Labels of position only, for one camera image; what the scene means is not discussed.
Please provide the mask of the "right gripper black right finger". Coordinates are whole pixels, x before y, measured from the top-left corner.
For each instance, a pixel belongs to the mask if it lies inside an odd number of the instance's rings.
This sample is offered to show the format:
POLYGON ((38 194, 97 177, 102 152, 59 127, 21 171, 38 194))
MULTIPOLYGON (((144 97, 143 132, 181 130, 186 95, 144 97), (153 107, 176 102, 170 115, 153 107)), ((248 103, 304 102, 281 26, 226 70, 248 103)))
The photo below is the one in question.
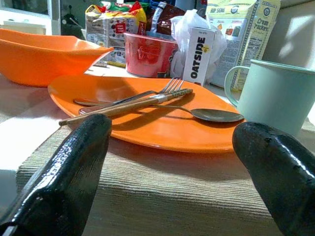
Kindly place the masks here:
POLYGON ((281 233, 313 236, 315 156, 293 136, 258 122, 237 125, 232 144, 281 233))

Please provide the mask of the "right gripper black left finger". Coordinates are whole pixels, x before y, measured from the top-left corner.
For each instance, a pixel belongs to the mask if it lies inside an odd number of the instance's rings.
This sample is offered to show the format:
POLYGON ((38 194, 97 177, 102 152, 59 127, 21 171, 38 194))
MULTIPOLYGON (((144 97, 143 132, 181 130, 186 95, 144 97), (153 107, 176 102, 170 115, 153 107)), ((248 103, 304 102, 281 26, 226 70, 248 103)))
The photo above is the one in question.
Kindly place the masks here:
POLYGON ((105 115, 86 117, 36 171, 0 221, 3 236, 80 236, 111 135, 105 115))

